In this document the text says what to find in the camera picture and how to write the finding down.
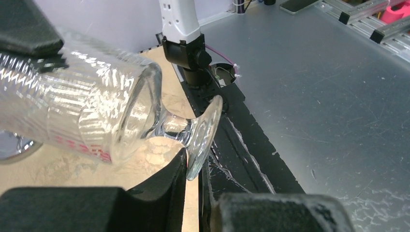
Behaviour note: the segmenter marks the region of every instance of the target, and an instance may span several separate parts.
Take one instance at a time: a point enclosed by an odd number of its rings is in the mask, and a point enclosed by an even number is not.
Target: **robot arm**
[[[201,36],[193,0],[160,0],[162,33],[176,44],[189,44]]]
[[[212,58],[205,51],[194,0],[160,0],[160,6],[167,60],[187,70],[206,70]]]

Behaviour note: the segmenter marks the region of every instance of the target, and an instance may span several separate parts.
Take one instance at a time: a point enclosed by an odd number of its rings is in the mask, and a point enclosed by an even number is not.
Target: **pink cable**
[[[208,48],[209,50],[213,51],[215,54],[218,54],[220,57],[224,58],[228,63],[230,63],[230,64],[234,67],[235,74],[239,74],[239,73],[238,73],[237,66],[235,65],[235,63],[234,63],[231,59],[229,59],[226,55],[224,55],[224,54],[221,53],[220,51],[216,50],[215,48],[210,47],[210,46],[207,45],[207,44],[205,44],[205,47]]]

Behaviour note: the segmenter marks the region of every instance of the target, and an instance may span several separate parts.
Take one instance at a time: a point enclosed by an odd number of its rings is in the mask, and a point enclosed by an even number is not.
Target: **footed glass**
[[[41,143],[0,130],[0,164],[11,164],[25,159],[41,147]]]
[[[89,36],[58,28],[60,54],[32,59],[0,51],[0,128],[108,163],[123,163],[155,136],[188,151],[199,173],[215,136],[222,97],[185,119],[161,102],[159,65]]]

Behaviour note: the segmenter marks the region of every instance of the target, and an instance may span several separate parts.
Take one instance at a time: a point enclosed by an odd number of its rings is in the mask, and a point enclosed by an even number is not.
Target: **black foam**
[[[1,0],[0,22],[0,50],[47,57],[64,45],[33,0]]]
[[[353,232],[335,199],[305,194],[225,193],[212,210],[212,232]]]
[[[0,198],[0,231],[181,231],[186,162],[183,148],[127,192],[115,187],[9,190]]]

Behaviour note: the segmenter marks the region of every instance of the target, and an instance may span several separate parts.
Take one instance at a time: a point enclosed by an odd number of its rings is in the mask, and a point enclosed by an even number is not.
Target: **pink object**
[[[387,7],[386,11],[381,17],[381,21],[389,24],[399,19],[405,18],[410,15],[410,0],[402,2],[396,6]]]

